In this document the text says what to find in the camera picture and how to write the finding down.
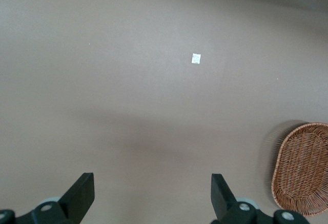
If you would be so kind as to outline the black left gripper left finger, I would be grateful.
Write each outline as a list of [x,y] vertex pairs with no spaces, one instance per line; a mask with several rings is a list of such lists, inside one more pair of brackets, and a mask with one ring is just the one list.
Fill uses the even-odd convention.
[[58,201],[40,204],[15,223],[81,223],[94,199],[94,174],[83,173]]

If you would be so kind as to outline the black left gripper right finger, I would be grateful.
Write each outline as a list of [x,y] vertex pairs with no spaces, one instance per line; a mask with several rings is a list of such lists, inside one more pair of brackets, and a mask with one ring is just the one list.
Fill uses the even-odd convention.
[[221,174],[211,176],[211,203],[216,215],[212,223],[308,223],[294,211],[277,210],[268,216],[251,203],[238,201]]

